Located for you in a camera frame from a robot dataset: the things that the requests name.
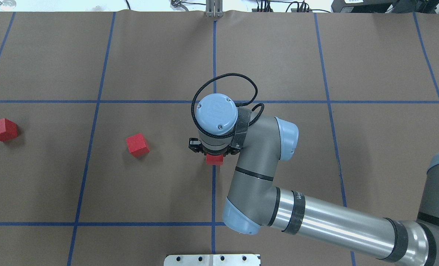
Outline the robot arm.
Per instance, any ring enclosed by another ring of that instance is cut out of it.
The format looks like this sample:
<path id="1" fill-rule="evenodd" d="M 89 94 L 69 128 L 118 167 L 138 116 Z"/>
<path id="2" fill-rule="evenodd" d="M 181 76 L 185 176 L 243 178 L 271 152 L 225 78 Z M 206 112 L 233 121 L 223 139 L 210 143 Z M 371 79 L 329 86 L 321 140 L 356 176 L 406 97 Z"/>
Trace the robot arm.
<path id="1" fill-rule="evenodd" d="M 431 158 L 439 153 L 439 104 L 266 104 L 295 123 L 299 143 L 274 185 L 380 218 L 415 220 Z M 216 227 L 216 253 L 260 254 L 262 265 L 393 266 L 374 257 L 263 226 L 257 235 Z"/>

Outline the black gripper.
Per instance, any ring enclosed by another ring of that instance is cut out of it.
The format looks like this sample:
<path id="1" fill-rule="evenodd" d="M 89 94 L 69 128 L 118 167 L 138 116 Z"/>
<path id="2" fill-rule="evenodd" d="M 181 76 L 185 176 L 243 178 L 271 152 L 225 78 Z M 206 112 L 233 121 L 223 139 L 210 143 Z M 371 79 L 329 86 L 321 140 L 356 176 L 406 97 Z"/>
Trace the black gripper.
<path id="1" fill-rule="evenodd" d="M 221 148 L 219 150 L 213 150 L 205 147 L 201 141 L 198 138 L 189 138 L 188 142 L 188 148 L 192 150 L 194 153 L 203 153 L 204 155 L 211 155 L 211 156 L 223 156 L 226 155 L 236 155 L 238 154 L 238 149 L 233 148 L 231 146 L 226 146 L 224 148 Z"/>

